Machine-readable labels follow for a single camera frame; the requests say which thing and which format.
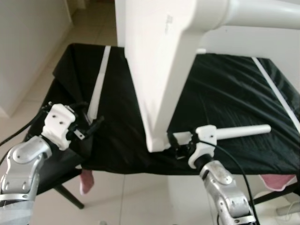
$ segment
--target white wall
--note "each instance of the white wall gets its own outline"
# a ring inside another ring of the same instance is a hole
[[[0,1],[0,108],[7,114],[70,26],[64,0]]]

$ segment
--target metal table leg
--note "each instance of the metal table leg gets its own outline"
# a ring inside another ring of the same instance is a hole
[[[272,200],[274,198],[278,198],[278,197],[281,197],[283,195],[287,195],[287,194],[292,193],[293,191],[295,191],[297,188],[298,188],[297,183],[291,184],[291,185],[287,186],[283,191],[280,191],[280,192],[274,191],[274,192],[271,192],[267,195],[264,195],[264,196],[261,196],[259,198],[254,199],[254,204],[263,203],[263,202],[266,202],[268,200]]]
[[[74,195],[72,195],[64,186],[58,185],[54,188],[58,193],[67,198],[71,203],[77,206],[80,210],[84,208],[84,204],[82,204]]]

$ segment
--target white plastic pipe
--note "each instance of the white plastic pipe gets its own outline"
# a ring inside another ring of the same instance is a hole
[[[243,137],[249,135],[258,135],[269,133],[271,127],[269,125],[257,125],[257,126],[247,126],[247,127],[233,127],[233,128],[221,128],[217,129],[217,140]]]
[[[222,25],[300,29],[300,5],[278,0],[230,0]]]

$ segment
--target baseboard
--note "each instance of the baseboard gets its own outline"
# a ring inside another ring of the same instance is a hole
[[[54,48],[51,50],[51,52],[47,55],[45,60],[41,63],[41,65],[38,67],[34,75],[32,76],[30,82],[28,83],[27,87],[21,91],[21,93],[18,95],[18,97],[13,101],[11,106],[8,108],[7,111],[3,111],[3,109],[0,108],[0,117],[9,118],[13,115],[19,104],[23,101],[23,99],[26,97],[27,93],[31,89],[32,85],[35,83],[35,81],[38,79],[38,77],[41,75],[41,73],[46,68],[49,61],[52,59],[52,57],[55,55],[55,53],[58,51],[61,43],[66,39],[68,33],[73,28],[73,23],[70,22],[65,32],[62,34],[61,38],[57,41]]]

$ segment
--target pink cloth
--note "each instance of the pink cloth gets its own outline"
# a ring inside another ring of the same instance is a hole
[[[260,175],[264,185],[271,191],[283,191],[285,187],[292,181],[295,175],[277,175],[265,174]]]
[[[94,186],[94,177],[92,170],[82,170],[80,174],[80,194],[86,195]]]

